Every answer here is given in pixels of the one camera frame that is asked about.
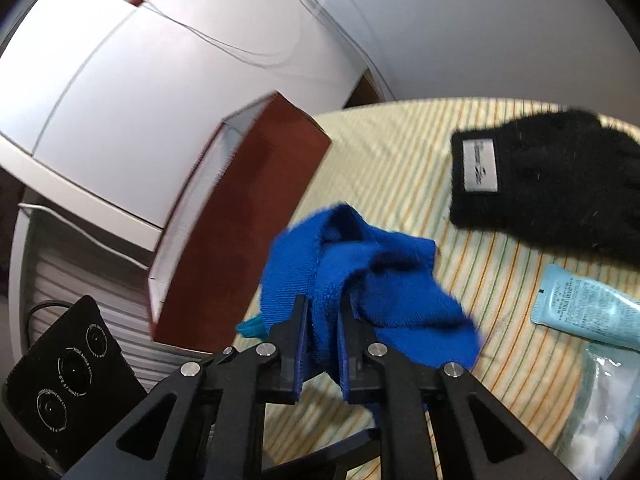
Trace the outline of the black fuzzy glove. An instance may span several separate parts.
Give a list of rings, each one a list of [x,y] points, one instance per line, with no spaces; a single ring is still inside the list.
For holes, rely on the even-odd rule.
[[[526,242],[639,262],[639,143],[584,110],[450,141],[450,220]]]

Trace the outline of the dark red cardboard box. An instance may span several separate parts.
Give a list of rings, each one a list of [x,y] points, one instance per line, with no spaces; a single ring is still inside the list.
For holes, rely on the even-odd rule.
[[[224,118],[172,206],[148,271],[152,341],[231,344],[284,230],[331,145],[273,92]]]

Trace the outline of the cotton balls plastic bag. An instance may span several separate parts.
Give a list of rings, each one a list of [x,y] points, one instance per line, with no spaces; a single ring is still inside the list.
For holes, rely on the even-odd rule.
[[[578,479],[605,479],[639,425],[639,353],[586,344],[574,408],[553,447]]]

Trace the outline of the blue microfiber cloth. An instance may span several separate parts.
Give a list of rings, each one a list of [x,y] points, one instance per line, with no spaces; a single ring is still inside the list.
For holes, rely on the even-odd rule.
[[[262,324],[270,332],[291,318],[297,297],[307,298],[310,359],[299,367],[306,379],[340,377],[342,300],[350,302],[355,318],[373,326],[377,341],[410,361],[471,368],[480,336],[436,282],[435,259],[434,240],[370,226],[347,204],[320,210],[272,242],[260,282]]]

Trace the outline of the teal silicone funnel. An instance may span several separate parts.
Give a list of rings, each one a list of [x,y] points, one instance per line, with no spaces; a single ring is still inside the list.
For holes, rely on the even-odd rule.
[[[269,337],[270,325],[265,321],[264,316],[258,313],[235,326],[235,331],[246,339],[266,340]]]

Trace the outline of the white radiator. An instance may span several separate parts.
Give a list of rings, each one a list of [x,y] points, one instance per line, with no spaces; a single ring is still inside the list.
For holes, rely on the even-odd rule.
[[[35,313],[25,335],[27,311],[44,300],[75,302],[89,295],[145,389],[181,364],[205,354],[152,341],[145,299],[145,273],[79,234],[43,210],[21,209],[11,249],[9,320],[13,359],[61,315],[59,308]]]

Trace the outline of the light blue cream tube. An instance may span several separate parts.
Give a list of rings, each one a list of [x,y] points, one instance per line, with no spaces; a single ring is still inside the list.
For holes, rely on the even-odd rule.
[[[639,301],[555,264],[544,269],[530,319],[601,344],[639,350]]]

